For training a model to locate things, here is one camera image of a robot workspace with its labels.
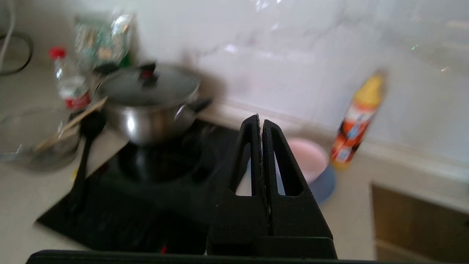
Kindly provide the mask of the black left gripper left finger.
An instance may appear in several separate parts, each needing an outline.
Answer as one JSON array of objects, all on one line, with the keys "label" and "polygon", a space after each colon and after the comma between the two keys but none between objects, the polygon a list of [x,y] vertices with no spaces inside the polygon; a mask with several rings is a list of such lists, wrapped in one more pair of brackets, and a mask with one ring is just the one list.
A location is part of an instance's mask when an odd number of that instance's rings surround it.
[{"label": "black left gripper left finger", "polygon": [[[259,115],[248,117],[240,126],[228,185],[216,206],[211,225],[209,237],[213,242],[253,242],[272,233],[260,130]],[[249,197],[236,194],[247,168],[243,165],[246,146],[251,161]]]}]

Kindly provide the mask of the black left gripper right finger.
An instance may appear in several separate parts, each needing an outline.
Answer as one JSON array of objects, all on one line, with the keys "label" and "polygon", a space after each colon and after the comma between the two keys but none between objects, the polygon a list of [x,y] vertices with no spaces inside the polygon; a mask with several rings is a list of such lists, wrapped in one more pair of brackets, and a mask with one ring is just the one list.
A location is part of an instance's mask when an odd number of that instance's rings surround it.
[{"label": "black left gripper right finger", "polygon": [[262,128],[263,179],[270,234],[333,240],[281,128],[266,119]]}]

